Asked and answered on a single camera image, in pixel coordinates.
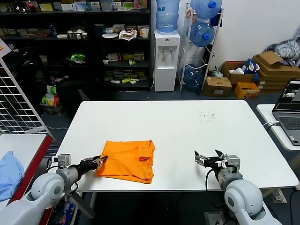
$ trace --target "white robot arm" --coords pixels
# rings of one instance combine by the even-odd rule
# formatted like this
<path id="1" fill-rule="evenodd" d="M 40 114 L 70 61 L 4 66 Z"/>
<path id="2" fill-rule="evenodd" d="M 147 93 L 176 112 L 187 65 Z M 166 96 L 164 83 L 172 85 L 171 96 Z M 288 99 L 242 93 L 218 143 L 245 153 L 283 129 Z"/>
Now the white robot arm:
<path id="1" fill-rule="evenodd" d="M 195 151 L 195 162 L 211 167 L 225 191 L 225 203 L 235 214 L 240 225 L 281 225 L 263 202 L 260 189 L 239 173 L 240 158 L 224 155 L 217 151 L 218 157 L 205 157 Z"/>
<path id="2" fill-rule="evenodd" d="M 10 203 L 0 212 L 1 224 L 38 225 L 45 209 L 55 206 L 63 197 L 71 196 L 72 185 L 89 170 L 102 166 L 106 159 L 100 156 L 86 158 L 78 165 L 61 167 L 56 173 L 39 176 L 22 199 Z"/>

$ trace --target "laptop screen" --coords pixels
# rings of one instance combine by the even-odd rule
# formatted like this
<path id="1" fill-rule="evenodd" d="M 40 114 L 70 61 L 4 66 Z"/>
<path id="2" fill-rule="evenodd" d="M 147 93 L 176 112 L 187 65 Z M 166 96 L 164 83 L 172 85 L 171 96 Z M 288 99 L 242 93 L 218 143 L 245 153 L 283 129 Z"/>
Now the laptop screen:
<path id="1" fill-rule="evenodd" d="M 290 80 L 273 112 L 300 112 L 300 79 Z"/>

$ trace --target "crumbs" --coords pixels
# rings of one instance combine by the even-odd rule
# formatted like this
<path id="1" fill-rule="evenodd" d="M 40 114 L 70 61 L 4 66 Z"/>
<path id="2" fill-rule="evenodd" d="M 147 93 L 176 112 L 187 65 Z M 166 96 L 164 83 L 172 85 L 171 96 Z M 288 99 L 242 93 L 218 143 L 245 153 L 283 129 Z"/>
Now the crumbs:
<path id="1" fill-rule="evenodd" d="M 213 120 L 217 119 L 217 116 L 213 112 L 209 113 L 209 112 L 198 111 L 197 115 L 200 119 L 200 122 L 204 122 L 204 123 L 210 123 Z"/>

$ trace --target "white wall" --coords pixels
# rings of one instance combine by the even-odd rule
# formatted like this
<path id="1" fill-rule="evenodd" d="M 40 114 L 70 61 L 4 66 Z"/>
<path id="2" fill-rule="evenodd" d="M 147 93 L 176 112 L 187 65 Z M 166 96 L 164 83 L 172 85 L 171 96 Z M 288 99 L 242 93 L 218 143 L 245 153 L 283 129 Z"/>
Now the white wall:
<path id="1" fill-rule="evenodd" d="M 178 29 L 183 33 L 185 5 L 181 0 Z M 152 30 L 156 24 L 156 0 L 152 0 Z M 215 58 L 211 66 L 221 66 L 228 60 L 246 60 L 267 46 L 295 36 L 300 28 L 300 0 L 223 0 L 223 27 L 215 43 Z M 198 56 L 193 47 L 189 56 Z"/>

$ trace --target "orange shirt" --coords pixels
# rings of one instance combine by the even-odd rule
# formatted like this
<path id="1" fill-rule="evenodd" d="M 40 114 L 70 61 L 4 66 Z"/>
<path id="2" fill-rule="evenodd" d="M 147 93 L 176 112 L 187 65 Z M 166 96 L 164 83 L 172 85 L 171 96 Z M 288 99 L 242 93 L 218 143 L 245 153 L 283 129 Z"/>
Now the orange shirt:
<path id="1" fill-rule="evenodd" d="M 108 159 L 97 169 L 96 176 L 150 184 L 154 176 L 154 149 L 152 141 L 106 141 L 101 157 L 108 156 Z"/>

